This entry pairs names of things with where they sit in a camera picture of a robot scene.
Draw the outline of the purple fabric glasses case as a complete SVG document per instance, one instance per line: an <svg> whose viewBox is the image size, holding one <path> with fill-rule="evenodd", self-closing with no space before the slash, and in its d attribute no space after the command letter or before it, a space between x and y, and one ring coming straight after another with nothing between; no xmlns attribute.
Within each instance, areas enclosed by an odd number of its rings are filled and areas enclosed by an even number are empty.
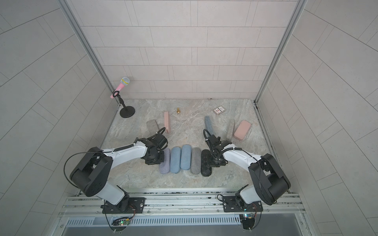
<svg viewBox="0 0 378 236"><path fill-rule="evenodd" d="M164 160L159 165L159 172L161 174L168 174L170 172L170 149L166 148L164 150Z"/></svg>

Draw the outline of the circuit board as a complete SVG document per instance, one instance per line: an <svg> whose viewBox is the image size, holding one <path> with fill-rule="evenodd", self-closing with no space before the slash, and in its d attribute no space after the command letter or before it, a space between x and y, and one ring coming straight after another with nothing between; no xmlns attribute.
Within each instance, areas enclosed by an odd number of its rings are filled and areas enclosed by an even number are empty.
<svg viewBox="0 0 378 236"><path fill-rule="evenodd" d="M240 214L239 219L244 230L252 230L255 227L256 217L252 214Z"/></svg>
<svg viewBox="0 0 378 236"><path fill-rule="evenodd" d="M131 221L132 221L132 218L129 218L129 217L118 218L118 219L113 220L112 226L126 227L130 224Z"/></svg>

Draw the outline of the left circuit board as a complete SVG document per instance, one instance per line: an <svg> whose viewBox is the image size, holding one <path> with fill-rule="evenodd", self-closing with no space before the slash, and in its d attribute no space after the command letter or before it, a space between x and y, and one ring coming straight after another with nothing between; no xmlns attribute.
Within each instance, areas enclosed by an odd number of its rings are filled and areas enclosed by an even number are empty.
<svg viewBox="0 0 378 236"><path fill-rule="evenodd" d="M132 221L132 218L129 218L129 217L118 218L118 219L113 220L112 226L126 227L130 224L131 221Z"/></svg>

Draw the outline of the small pink card box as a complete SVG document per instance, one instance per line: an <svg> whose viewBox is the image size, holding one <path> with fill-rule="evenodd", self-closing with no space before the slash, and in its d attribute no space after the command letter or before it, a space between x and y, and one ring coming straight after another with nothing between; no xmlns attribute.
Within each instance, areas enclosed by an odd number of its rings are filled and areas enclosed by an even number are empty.
<svg viewBox="0 0 378 236"><path fill-rule="evenodd" d="M223 106L219 106L213 110L213 112L218 116L222 113L224 113L226 109Z"/></svg>

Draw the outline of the pink toy microphone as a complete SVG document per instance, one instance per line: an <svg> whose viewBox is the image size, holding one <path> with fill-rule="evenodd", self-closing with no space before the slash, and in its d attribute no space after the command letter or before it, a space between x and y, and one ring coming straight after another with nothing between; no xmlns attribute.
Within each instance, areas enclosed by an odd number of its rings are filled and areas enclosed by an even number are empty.
<svg viewBox="0 0 378 236"><path fill-rule="evenodd" d="M112 95L110 96L112 99L118 96L120 91L127 86L130 83L130 79L128 77L123 77L120 81L120 84L117 86L117 88L112 92Z"/></svg>

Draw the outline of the blue case pink glasses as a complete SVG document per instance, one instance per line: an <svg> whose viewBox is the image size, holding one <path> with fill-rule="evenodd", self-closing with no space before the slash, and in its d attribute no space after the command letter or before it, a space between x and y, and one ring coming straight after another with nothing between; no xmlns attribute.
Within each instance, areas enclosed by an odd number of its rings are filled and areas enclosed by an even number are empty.
<svg viewBox="0 0 378 236"><path fill-rule="evenodd" d="M192 147L190 145L183 145L181 149L181 163L182 170L189 170L191 168Z"/></svg>

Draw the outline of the beige glasses case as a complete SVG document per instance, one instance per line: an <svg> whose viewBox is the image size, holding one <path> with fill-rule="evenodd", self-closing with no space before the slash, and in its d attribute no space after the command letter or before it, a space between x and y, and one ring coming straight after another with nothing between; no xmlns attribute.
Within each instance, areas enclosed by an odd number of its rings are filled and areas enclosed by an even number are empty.
<svg viewBox="0 0 378 236"><path fill-rule="evenodd" d="M198 147L192 149L190 171L194 175L198 175L201 172L201 149Z"/></svg>

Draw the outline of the aluminium rail frame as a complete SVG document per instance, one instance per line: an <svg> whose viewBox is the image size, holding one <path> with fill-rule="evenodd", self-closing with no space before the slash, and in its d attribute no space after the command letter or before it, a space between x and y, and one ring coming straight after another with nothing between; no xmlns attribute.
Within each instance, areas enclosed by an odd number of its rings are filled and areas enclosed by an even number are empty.
<svg viewBox="0 0 378 236"><path fill-rule="evenodd" d="M269 206L261 203L262 212L224 212L217 196L235 196L235 192L225 188L167 188L133 189L130 198L146 198L142 213L103 214L104 200L79 194L68 197L49 231L51 236L61 236L70 228L104 227L108 233L125 234L136 227L156 226L236 226L243 229L239 215L252 214L256 217L255 227L266 234L313 236L314 229L302 200L298 194L286 193L277 203ZM115 219L132 218L126 227L112 226Z"/></svg>

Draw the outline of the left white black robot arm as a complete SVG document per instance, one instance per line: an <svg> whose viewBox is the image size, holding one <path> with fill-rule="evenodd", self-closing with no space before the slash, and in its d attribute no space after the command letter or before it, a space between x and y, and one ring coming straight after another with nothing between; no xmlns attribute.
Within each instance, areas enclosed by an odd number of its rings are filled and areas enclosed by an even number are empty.
<svg viewBox="0 0 378 236"><path fill-rule="evenodd" d="M110 171L134 159L143 159L147 165L161 164L168 146L168 140L163 135L165 130L164 127L149 138L136 138L132 144L123 147L93 147L87 152L79 152L78 155L84 156L69 176L64 173L65 178L87 197L97 196L114 206L126 206L129 195L108 181Z"/></svg>

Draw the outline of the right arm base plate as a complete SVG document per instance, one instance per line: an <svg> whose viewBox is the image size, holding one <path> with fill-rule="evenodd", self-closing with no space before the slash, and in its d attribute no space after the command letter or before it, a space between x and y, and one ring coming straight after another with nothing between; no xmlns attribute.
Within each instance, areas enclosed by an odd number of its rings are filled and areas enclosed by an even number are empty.
<svg viewBox="0 0 378 236"><path fill-rule="evenodd" d="M263 211L260 201L250 204L244 203L241 197L223 196L219 194L217 199L222 202L224 212L252 212L258 213Z"/></svg>

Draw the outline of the teal folding glasses case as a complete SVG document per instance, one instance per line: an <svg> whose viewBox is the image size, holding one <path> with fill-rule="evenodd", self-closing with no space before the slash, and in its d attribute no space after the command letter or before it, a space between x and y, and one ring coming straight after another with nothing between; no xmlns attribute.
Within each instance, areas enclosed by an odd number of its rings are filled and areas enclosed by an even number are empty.
<svg viewBox="0 0 378 236"><path fill-rule="evenodd" d="M234 133L234 128L235 128L235 120L231 120L230 124L227 129L227 135L226 135L226 140L231 141Z"/></svg>

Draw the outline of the tan blue glasses case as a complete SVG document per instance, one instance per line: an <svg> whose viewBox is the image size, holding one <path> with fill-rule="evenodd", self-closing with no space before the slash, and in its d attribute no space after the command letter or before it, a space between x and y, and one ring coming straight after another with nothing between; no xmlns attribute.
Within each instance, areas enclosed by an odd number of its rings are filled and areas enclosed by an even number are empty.
<svg viewBox="0 0 378 236"><path fill-rule="evenodd" d="M170 172L177 174L180 172L180 163L181 163L181 148L173 147L171 150L170 156Z"/></svg>

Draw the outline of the right circuit board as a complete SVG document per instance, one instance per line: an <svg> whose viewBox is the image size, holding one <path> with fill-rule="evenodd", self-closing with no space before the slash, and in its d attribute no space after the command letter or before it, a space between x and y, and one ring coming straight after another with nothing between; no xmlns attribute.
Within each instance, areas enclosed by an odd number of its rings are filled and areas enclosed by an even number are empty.
<svg viewBox="0 0 378 236"><path fill-rule="evenodd" d="M255 227L256 217L252 214L240 214L239 219L244 230L252 230Z"/></svg>

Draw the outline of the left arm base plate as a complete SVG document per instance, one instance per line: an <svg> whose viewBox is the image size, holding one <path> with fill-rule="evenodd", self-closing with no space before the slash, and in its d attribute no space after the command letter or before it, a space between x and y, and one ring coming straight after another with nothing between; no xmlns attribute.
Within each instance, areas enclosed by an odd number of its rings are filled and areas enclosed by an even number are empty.
<svg viewBox="0 0 378 236"><path fill-rule="evenodd" d="M134 214L142 213L144 210L146 198L128 198L127 200L122 200L117 205L112 205L108 201L101 206L103 214Z"/></svg>

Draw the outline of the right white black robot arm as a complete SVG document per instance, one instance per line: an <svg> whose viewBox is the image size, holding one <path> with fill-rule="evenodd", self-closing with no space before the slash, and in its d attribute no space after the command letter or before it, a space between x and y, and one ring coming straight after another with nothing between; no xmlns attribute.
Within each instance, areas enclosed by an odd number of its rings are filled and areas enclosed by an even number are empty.
<svg viewBox="0 0 378 236"><path fill-rule="evenodd" d="M236 204L246 206L264 202L272 205L291 188L286 174L271 154L263 156L249 153L230 141L203 130L205 142L209 147L206 165L208 167L225 166L232 162L250 173L253 185L245 186L235 194Z"/></svg>

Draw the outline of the black microphone stand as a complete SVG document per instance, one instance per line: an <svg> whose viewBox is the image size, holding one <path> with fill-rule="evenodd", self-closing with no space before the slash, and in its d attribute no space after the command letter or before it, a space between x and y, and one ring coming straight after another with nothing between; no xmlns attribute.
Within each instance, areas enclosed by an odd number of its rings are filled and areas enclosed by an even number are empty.
<svg viewBox="0 0 378 236"><path fill-rule="evenodd" d="M126 106L124 100L121 98L118 90L113 91L112 96L118 98L119 103L122 105L120 110L120 116L122 118L130 118L135 114L135 108L133 106Z"/></svg>

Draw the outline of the black tan case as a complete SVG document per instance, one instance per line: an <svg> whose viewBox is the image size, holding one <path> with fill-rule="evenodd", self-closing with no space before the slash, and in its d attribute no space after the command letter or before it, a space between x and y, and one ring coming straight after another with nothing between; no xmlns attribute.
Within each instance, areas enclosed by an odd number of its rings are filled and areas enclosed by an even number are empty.
<svg viewBox="0 0 378 236"><path fill-rule="evenodd" d="M201 174L204 177L209 177L212 174L212 167L209 165L211 159L211 153L208 149L204 149L201 152Z"/></svg>

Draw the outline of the pink grey case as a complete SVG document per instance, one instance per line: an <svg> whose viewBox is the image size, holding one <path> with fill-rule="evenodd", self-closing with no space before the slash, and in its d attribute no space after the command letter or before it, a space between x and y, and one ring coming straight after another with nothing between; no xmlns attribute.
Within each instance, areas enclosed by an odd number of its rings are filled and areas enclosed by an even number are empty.
<svg viewBox="0 0 378 236"><path fill-rule="evenodd" d="M168 111L165 111L164 112L164 127L166 128L166 132L167 133L170 133L170 116L169 116L169 112Z"/></svg>

